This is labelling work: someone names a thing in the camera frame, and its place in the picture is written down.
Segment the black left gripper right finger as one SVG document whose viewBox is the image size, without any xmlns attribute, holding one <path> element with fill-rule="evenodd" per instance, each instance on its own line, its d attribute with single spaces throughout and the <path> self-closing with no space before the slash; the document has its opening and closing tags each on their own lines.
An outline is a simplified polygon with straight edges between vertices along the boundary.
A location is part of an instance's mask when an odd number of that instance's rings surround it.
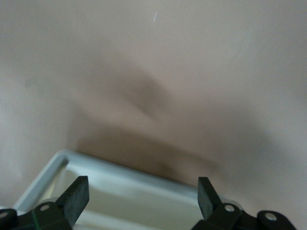
<svg viewBox="0 0 307 230">
<path fill-rule="evenodd" d="M 295 226 L 283 214 L 264 210 L 256 217 L 238 206 L 222 202 L 209 178 L 198 178 L 198 204 L 203 219 L 193 230 L 294 230 Z"/>
</svg>

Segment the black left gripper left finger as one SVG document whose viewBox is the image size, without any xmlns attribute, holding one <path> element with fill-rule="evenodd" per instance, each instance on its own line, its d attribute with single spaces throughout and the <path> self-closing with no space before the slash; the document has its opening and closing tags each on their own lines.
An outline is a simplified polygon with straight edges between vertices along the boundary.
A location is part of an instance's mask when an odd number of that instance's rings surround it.
<svg viewBox="0 0 307 230">
<path fill-rule="evenodd" d="M 87 176 L 79 176 L 55 202 L 44 202 L 17 215 L 12 208 L 0 210 L 2 230 L 71 230 L 89 202 Z"/>
</svg>

